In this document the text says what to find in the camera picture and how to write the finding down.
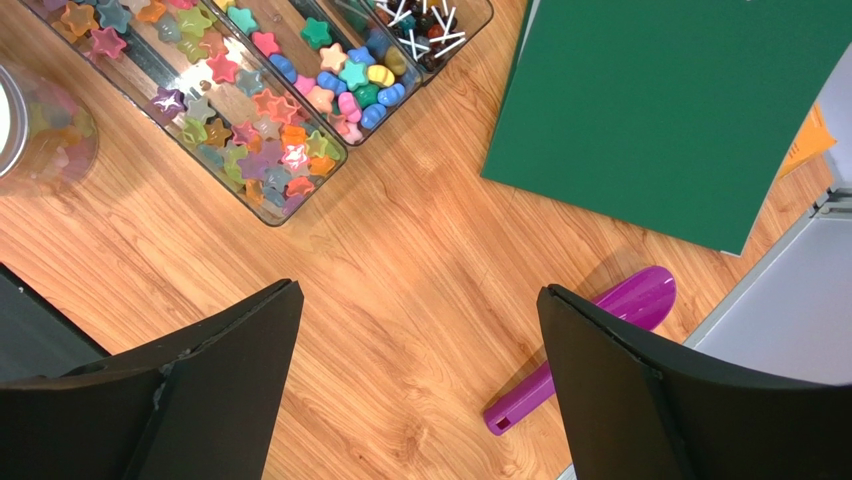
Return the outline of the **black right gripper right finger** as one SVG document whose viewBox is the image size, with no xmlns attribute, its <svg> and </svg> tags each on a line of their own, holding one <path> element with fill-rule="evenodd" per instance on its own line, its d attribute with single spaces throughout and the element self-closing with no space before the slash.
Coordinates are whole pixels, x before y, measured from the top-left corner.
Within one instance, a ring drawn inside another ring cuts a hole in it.
<svg viewBox="0 0 852 480">
<path fill-rule="evenodd" d="M 556 284 L 537 310 L 579 478 L 850 477 L 849 386 L 714 358 Z"/>
</svg>

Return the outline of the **purple plastic scoop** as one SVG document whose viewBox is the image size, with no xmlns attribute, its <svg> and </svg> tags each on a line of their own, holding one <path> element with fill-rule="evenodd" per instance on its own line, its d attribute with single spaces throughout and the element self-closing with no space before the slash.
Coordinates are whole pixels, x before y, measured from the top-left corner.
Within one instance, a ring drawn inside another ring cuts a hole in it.
<svg viewBox="0 0 852 480">
<path fill-rule="evenodd" d="M 662 266 L 647 267 L 592 302 L 599 308 L 644 330 L 652 331 L 668 316 L 677 297 L 673 274 Z M 501 436 L 555 395 L 548 362 L 544 362 L 484 411 L 488 430 Z"/>
</svg>

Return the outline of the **clear plastic cup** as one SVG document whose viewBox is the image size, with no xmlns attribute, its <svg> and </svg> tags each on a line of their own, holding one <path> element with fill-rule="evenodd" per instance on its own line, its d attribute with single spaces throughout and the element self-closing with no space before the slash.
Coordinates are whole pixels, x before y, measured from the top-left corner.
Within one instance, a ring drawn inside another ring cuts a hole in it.
<svg viewBox="0 0 852 480">
<path fill-rule="evenodd" d="M 98 151 L 96 123 L 88 107 L 59 84 L 3 61 L 21 86 L 29 135 L 15 168 L 1 176 L 3 197 L 56 195 L 82 182 Z"/>
</svg>

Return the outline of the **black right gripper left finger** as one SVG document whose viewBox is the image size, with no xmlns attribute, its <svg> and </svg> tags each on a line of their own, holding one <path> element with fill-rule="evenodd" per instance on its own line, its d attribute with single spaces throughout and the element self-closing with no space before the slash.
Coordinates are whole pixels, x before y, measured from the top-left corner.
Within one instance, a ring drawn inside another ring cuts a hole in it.
<svg viewBox="0 0 852 480">
<path fill-rule="evenodd" d="M 280 280 L 58 377 L 1 386 L 5 479 L 257 479 L 304 305 Z"/>
</svg>

